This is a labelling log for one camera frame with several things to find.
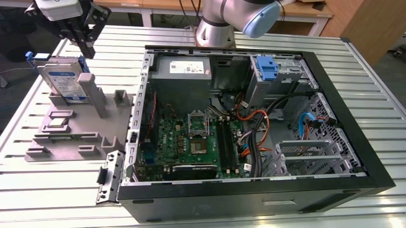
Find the metal bracket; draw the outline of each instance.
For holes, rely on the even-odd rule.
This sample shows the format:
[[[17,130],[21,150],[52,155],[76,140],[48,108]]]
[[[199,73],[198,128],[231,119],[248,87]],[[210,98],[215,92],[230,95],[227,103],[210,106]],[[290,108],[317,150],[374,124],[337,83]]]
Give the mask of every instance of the metal bracket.
[[[97,176],[97,183],[100,186],[96,205],[119,203],[116,197],[122,183],[124,155],[126,153],[123,151],[114,151],[107,154],[106,163],[104,166],[100,167]]]

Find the metal work surface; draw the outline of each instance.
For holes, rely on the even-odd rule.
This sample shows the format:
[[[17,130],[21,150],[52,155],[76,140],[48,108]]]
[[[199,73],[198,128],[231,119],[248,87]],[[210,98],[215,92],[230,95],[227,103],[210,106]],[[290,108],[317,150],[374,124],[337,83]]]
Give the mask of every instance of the metal work surface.
[[[358,198],[323,213],[256,218],[162,223],[151,227],[403,227],[406,224],[406,115],[362,57],[338,38],[264,35],[258,39],[236,33],[239,48],[313,51],[345,99],[350,111],[394,178],[397,187]],[[88,60],[104,93],[139,88],[144,45],[194,46],[192,31],[107,26]],[[55,53],[79,54],[61,42]],[[138,222],[120,205],[95,207],[97,171],[104,161],[24,161],[33,134],[49,108],[49,88],[36,80],[0,136],[0,226],[114,227]]]

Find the metal chassis frame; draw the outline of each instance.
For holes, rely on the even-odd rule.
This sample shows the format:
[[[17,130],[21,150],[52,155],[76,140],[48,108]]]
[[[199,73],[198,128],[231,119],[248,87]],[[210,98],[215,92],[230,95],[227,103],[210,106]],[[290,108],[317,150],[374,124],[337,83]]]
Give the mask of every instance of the metal chassis frame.
[[[309,70],[321,86],[321,91],[325,94],[326,100],[338,117],[339,127],[343,129],[350,144],[358,154],[358,157],[367,170],[369,176],[366,177],[347,177],[347,178],[331,178],[331,179],[299,179],[299,180],[279,180],[278,185],[268,181],[255,182],[228,182],[228,183],[199,183],[187,184],[182,186],[183,191],[178,190],[176,185],[144,185],[144,186],[128,186],[126,180],[123,181],[118,200],[135,200],[135,199],[154,199],[154,198],[178,198],[178,197],[198,197],[198,196],[220,196],[220,195],[238,195],[238,194],[258,194],[272,193],[282,191],[315,191],[315,190],[335,190],[342,189],[345,192],[357,192],[354,196],[341,200],[329,205],[323,210],[333,208],[335,205],[342,204],[350,199],[362,194],[377,194],[389,188],[394,187],[394,181],[382,165],[382,162],[370,146],[370,143],[362,133],[362,130],[355,122],[355,119],[350,113],[350,110],[341,98],[341,95],[334,87],[334,84],[327,76],[327,73],[318,61],[318,58],[313,52],[302,51],[278,51],[278,50],[262,50],[262,49],[222,49],[222,48],[202,48],[202,47],[163,47],[163,46],[146,46],[146,56],[152,58],[154,54],[171,53],[171,55],[258,55],[258,54],[298,54],[303,56],[303,59],[309,65]],[[147,72],[151,66],[151,58],[144,59],[144,65],[142,68],[142,86],[147,84]],[[136,103],[143,101],[143,95],[138,96]],[[128,165],[131,156],[126,157],[124,167]]]

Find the cable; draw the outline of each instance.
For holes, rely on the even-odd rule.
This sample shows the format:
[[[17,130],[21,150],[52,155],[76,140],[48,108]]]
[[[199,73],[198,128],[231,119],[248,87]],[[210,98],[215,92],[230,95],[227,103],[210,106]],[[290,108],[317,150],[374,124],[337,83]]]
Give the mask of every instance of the cable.
[[[190,19],[188,19],[188,16],[186,15],[186,12],[184,12],[182,0],[179,0],[179,4],[180,4],[180,8],[182,8],[182,12],[183,12],[184,18],[186,18],[186,20],[188,21],[190,25],[192,25],[192,23],[191,23],[191,21],[190,21]]]
[[[207,105],[207,108],[208,108],[218,116],[222,116],[222,117],[227,117],[227,116],[228,116],[228,114],[224,113],[224,112],[222,112],[222,111],[219,111],[218,108],[216,108],[214,105],[208,104],[208,105]]]
[[[9,70],[5,70],[3,72],[0,72],[0,75],[9,72],[9,71],[13,71],[13,70],[33,70],[32,68],[15,68],[15,69],[9,69]]]
[[[194,0],[190,0],[190,2],[191,2],[192,8],[194,8],[195,13],[196,13],[195,22],[198,21],[198,23],[199,23],[199,20],[200,20],[200,18],[199,18],[199,10],[200,10],[202,0],[199,0],[199,7],[198,7],[198,9],[196,9]]]
[[[13,70],[35,70],[33,68],[13,68],[13,69],[9,69],[9,70],[5,70],[5,71],[3,71],[3,72],[0,72],[0,75],[1,74],[4,74],[4,73],[7,73],[7,72],[11,72],[11,71],[13,71]]]
[[[259,151],[272,151],[270,148],[259,148]],[[250,154],[248,148],[240,153],[242,157],[247,156]]]
[[[242,144],[242,141],[250,136],[252,131],[248,131],[236,141],[236,143],[240,145]]]
[[[250,140],[248,140],[248,148],[250,148],[251,154],[254,155],[250,177],[260,177],[260,174],[262,174],[262,158],[260,158],[260,152],[259,152],[258,145],[256,145],[256,130],[259,129],[259,126],[260,126],[260,123],[262,123],[264,117],[267,117],[272,113],[272,111],[276,109],[279,104],[282,104],[290,98],[292,98],[295,96],[311,96],[311,95],[314,95],[314,93],[315,92],[309,91],[309,92],[292,93],[292,94],[284,95],[283,97],[280,97],[271,103],[271,105],[266,108],[266,114],[260,115],[260,118],[256,120],[252,132],[250,134]]]
[[[199,0],[198,12],[196,12],[196,19],[198,19],[198,22],[199,22],[199,23],[200,23],[200,16],[199,16],[200,6],[202,6],[202,0]]]

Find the black cable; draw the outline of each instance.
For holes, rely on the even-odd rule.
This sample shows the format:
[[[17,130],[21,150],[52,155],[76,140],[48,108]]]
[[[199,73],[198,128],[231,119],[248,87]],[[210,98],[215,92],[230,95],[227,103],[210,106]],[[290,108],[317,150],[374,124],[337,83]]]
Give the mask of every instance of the black cable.
[[[182,20],[179,21],[179,23],[178,23],[175,26],[179,26],[179,25],[182,24],[184,18],[186,18],[186,17],[183,16],[183,17],[182,17]]]
[[[199,12],[200,12],[200,5],[202,5],[202,0],[199,0],[198,12],[196,12],[196,19],[198,19],[198,22],[199,22],[199,23],[200,23],[200,16],[199,16]]]
[[[188,21],[190,25],[192,25],[190,19],[188,19],[188,16],[186,15],[186,12],[184,12],[184,8],[183,8],[183,4],[182,4],[182,0],[179,0],[179,4],[180,4],[180,8],[182,8],[182,12],[183,12],[183,15],[186,17],[186,20]]]
[[[272,113],[272,111],[276,109],[279,104],[282,104],[287,99],[295,97],[295,96],[311,96],[314,95],[315,92],[309,91],[309,92],[302,92],[302,93],[292,93],[287,94],[283,97],[278,98],[271,105],[266,108],[266,114],[267,116]],[[260,126],[262,121],[264,120],[264,115],[262,114],[259,119],[256,120],[251,135],[250,135],[250,140],[248,140],[248,148],[251,151],[252,155],[252,166],[251,166],[251,177],[260,177],[262,176],[262,158],[260,158],[260,152],[256,146],[256,132]]]

